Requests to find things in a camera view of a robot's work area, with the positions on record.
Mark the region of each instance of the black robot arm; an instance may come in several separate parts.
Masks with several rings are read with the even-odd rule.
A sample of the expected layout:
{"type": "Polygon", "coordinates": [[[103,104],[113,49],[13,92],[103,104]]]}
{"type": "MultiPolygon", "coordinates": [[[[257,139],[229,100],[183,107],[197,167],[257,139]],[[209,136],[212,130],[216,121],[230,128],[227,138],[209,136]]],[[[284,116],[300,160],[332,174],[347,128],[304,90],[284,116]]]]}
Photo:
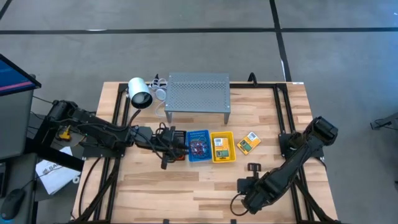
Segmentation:
{"type": "Polygon", "coordinates": [[[327,120],[317,117],[302,134],[295,133],[289,139],[289,146],[295,153],[279,168],[265,173],[260,179],[238,179],[238,192],[246,195],[241,202],[248,212],[256,214],[262,207],[272,205],[280,199],[295,181],[298,169],[316,150],[333,144],[337,132],[337,128],[327,120]]]}
{"type": "Polygon", "coordinates": [[[188,153],[184,143],[175,140],[174,126],[168,128],[164,125],[155,134],[150,127],[131,126],[131,121],[138,113],[132,116],[126,126],[116,126],[79,108],[74,102],[56,100],[46,119],[50,122],[50,128],[74,127],[80,133],[95,138],[99,146],[109,150],[116,151],[120,147],[130,147],[133,144],[153,150],[162,159],[162,169],[166,169],[168,162],[188,153]]]}

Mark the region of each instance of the perforated metal shelf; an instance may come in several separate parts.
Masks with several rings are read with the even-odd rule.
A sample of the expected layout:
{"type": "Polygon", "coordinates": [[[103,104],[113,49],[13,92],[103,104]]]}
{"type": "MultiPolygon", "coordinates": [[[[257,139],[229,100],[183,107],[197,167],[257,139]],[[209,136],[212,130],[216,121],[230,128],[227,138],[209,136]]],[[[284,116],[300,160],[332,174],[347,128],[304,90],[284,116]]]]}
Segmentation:
{"type": "Polygon", "coordinates": [[[229,75],[227,73],[170,73],[167,83],[165,112],[231,112],[229,75]]]}

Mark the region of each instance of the black line on floor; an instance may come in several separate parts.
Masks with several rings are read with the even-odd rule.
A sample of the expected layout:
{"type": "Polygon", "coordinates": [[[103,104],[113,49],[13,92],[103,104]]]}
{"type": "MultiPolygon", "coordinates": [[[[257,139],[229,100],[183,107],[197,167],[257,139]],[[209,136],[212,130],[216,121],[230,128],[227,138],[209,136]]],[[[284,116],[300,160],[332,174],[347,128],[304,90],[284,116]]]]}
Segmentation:
{"type": "Polygon", "coordinates": [[[280,32],[281,28],[280,28],[279,17],[278,17],[278,12],[276,9],[275,0],[269,0],[269,4],[271,6],[272,18],[274,20],[275,34],[276,34],[276,40],[278,42],[279,55],[280,55],[280,59],[283,62],[282,66],[284,69],[285,81],[291,82],[292,76],[290,75],[290,68],[289,68],[289,63],[287,61],[284,39],[282,37],[282,33],[280,32]]]}
{"type": "Polygon", "coordinates": [[[398,27],[282,28],[281,32],[398,32],[398,27]]]}
{"type": "Polygon", "coordinates": [[[30,34],[195,34],[195,33],[259,33],[275,32],[266,27],[174,28],[174,29],[104,29],[104,30],[0,30],[0,35],[30,34]]]}
{"type": "Polygon", "coordinates": [[[8,6],[10,6],[11,2],[12,2],[12,0],[7,0],[6,3],[3,5],[3,7],[1,8],[1,11],[0,11],[0,20],[1,20],[1,18],[4,16],[4,14],[6,13],[6,11],[7,11],[7,9],[8,9],[8,6]]]}

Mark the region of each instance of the black computer mouse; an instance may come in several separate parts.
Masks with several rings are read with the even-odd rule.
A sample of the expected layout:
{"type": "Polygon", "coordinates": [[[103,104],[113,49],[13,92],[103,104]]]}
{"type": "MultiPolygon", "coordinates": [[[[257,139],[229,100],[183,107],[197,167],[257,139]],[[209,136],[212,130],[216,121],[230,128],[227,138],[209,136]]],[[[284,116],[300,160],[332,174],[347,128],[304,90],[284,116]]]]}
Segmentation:
{"type": "Polygon", "coordinates": [[[17,216],[22,201],[25,197],[25,191],[22,189],[12,190],[2,203],[0,214],[3,220],[12,220],[17,216]]]}

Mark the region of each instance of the yellow tray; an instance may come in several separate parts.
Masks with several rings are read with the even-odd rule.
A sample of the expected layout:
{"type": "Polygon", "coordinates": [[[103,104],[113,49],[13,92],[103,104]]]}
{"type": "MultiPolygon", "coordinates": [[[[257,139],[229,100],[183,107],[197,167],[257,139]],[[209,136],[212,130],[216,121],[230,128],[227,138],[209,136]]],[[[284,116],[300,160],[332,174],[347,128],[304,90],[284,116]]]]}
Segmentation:
{"type": "Polygon", "coordinates": [[[210,139],[211,139],[211,152],[212,152],[213,162],[216,162],[216,163],[219,163],[219,162],[234,162],[236,160],[234,135],[233,135],[232,131],[211,133],[210,134],[210,139]],[[214,145],[214,138],[227,138],[228,139],[228,146],[229,146],[229,153],[230,153],[228,160],[216,161],[216,151],[215,151],[215,145],[214,145]]]}

